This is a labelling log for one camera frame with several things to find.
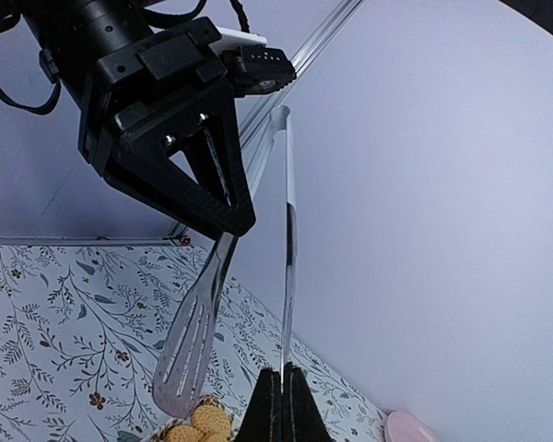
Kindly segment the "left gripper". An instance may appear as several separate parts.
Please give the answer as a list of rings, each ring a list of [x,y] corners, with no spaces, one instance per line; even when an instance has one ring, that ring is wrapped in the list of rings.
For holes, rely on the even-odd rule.
[[[197,232],[256,221],[227,68],[208,17],[153,32],[138,16],[76,24],[79,147],[116,190]]]

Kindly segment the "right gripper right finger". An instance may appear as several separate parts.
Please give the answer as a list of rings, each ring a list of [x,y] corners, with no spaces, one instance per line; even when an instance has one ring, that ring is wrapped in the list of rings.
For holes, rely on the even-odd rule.
[[[283,380],[283,440],[289,442],[330,442],[324,421],[303,371],[285,365]]]

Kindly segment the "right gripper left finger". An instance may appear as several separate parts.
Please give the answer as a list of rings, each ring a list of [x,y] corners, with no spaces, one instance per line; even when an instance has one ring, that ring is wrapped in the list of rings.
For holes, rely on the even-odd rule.
[[[261,370],[237,434],[241,442],[281,440],[281,377],[271,368]]]

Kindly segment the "floral cookie tray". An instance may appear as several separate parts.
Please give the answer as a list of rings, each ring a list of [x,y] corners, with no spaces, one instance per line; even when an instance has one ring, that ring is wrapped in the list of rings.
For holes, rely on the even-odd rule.
[[[171,418],[144,441],[234,441],[239,426],[220,400],[205,396],[186,418]]]

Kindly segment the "metal tongs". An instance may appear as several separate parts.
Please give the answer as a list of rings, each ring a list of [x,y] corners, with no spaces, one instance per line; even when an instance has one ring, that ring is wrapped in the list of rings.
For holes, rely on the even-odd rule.
[[[262,359],[258,366],[277,377],[290,355],[292,312],[295,299],[297,259],[296,189],[294,176],[293,130],[291,111],[287,106],[271,110],[262,141],[251,160],[248,176],[251,189],[257,190],[278,133],[286,137],[286,259],[284,319],[280,330],[273,329],[254,337],[260,329],[265,308],[236,279],[227,277],[236,250],[237,239],[224,234],[214,244],[195,282],[182,300],[166,341],[161,349],[153,377],[154,403],[167,415],[186,418],[204,394],[214,391],[212,381],[218,379],[210,365],[213,355],[225,355],[228,347],[218,336],[224,333],[232,340],[236,354],[229,365],[242,362],[250,369],[252,359],[245,354],[246,344],[252,354]]]

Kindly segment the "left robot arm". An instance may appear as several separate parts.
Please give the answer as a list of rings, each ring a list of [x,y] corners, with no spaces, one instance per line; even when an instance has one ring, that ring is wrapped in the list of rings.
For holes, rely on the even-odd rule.
[[[0,33],[20,20],[53,84],[33,112],[67,90],[79,152],[110,186],[209,238],[250,230],[235,101],[294,78],[278,52],[138,1],[0,1]]]

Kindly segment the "pink plate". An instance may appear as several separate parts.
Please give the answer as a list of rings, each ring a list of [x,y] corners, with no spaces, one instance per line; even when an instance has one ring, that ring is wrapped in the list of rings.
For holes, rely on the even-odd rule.
[[[394,411],[386,419],[383,429],[385,442],[437,442],[431,430],[412,414]]]

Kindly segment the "floral tablecloth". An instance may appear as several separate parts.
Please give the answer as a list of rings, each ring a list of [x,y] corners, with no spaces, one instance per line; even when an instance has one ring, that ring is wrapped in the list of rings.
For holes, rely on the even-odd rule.
[[[195,246],[0,245],[0,441],[141,441],[170,418],[152,379],[175,310],[206,250]],[[254,331],[280,330],[266,307]],[[260,356],[250,369],[213,355],[214,391],[240,421]],[[334,441],[383,441],[386,415],[297,338],[303,369]]]

